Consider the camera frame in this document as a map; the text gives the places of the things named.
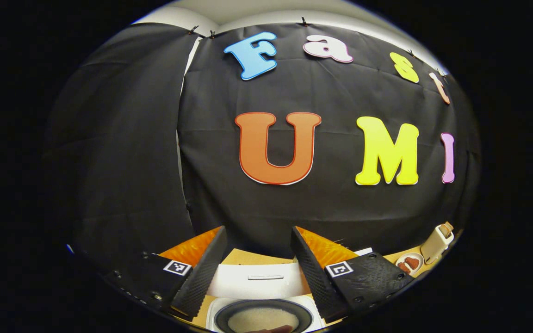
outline black fabric backdrop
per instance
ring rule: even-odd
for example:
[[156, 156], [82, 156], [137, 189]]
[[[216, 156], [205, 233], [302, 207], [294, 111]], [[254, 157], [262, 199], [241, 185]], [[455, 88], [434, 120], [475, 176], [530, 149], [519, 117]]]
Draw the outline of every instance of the black fabric backdrop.
[[194, 236], [176, 158], [182, 76], [198, 34], [131, 25], [72, 75], [43, 154], [57, 225], [102, 270]]
[[[277, 67], [243, 81], [241, 65], [223, 49], [268, 31], [277, 49]], [[312, 34], [343, 41], [352, 63], [304, 52]], [[400, 77], [390, 52], [410, 59], [415, 84]], [[359, 32], [324, 25], [256, 25], [205, 38], [184, 80], [178, 133], [182, 172], [191, 220], [197, 232], [225, 225], [231, 246], [267, 255], [292, 257], [290, 227], [302, 226], [354, 251], [373, 247], [395, 253], [419, 245], [444, 221], [464, 226], [480, 178], [480, 141], [470, 104], [453, 79], [444, 82], [446, 105], [429, 73], [435, 69], [393, 44]], [[245, 112], [270, 112], [268, 158], [287, 165], [293, 158], [290, 112], [319, 114], [311, 172], [288, 185], [260, 184], [239, 164], [239, 127]], [[381, 119], [395, 141], [400, 126], [413, 124], [417, 139], [416, 185], [363, 186], [364, 133], [357, 118]], [[445, 153], [441, 133], [455, 139], [455, 181], [443, 184]]]
[[[66, 225], [48, 215], [38, 186], [46, 120], [70, 74], [108, 36], [163, 4], [0, 7], [0, 331], [188, 331], [76, 265], [65, 248]], [[366, 7], [432, 51], [465, 89], [480, 125], [482, 181], [467, 230], [431, 274], [333, 331], [400, 331], [406, 322], [463, 333], [487, 324], [533, 330], [533, 2], [368, 1]]]

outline letter f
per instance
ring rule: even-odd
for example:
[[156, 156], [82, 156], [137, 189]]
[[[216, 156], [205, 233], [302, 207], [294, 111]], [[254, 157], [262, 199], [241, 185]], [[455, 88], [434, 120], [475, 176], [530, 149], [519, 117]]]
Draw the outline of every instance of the letter f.
[[[277, 66], [274, 60], [265, 60], [261, 53], [266, 53], [269, 56], [274, 56], [277, 53], [273, 44], [266, 42], [266, 40], [274, 40], [277, 38], [272, 32], [261, 32], [245, 40], [241, 40], [235, 44], [226, 47], [224, 53], [233, 54], [237, 61], [242, 66], [242, 80], [250, 80], [256, 76], [268, 72]], [[254, 47], [252, 44], [258, 42], [258, 46]]]

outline ceiling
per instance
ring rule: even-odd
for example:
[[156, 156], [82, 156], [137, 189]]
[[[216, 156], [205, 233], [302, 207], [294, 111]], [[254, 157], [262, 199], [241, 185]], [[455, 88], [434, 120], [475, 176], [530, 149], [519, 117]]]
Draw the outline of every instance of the ceiling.
[[361, 19], [391, 31], [404, 33], [378, 15], [344, 0], [176, 0], [167, 6], [190, 9], [218, 25], [265, 12], [309, 9]]

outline binder clip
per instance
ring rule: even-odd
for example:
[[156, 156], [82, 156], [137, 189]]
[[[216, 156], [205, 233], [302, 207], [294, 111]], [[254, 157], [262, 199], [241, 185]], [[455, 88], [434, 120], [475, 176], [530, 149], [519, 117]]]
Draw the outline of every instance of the binder clip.
[[406, 50], [406, 53], [408, 53], [411, 57], [417, 59], [417, 57], [415, 57], [415, 54], [413, 53], [413, 50]]
[[309, 26], [309, 23], [307, 23], [304, 19], [304, 17], [302, 16], [302, 23], [298, 23], [298, 25], [303, 25], [304, 27], [307, 27]]
[[435, 68], [435, 71], [438, 72], [440, 74], [440, 76], [444, 79], [444, 81], [446, 82], [446, 84], [449, 84], [448, 83], [448, 80], [446, 79], [446, 76], [447, 74], [443, 74], [439, 68]]
[[195, 25], [194, 27], [192, 27], [192, 29], [190, 29], [190, 30], [188, 31], [188, 34], [191, 35], [191, 34], [194, 32], [194, 30], [195, 30], [196, 28], [198, 28], [198, 25]]

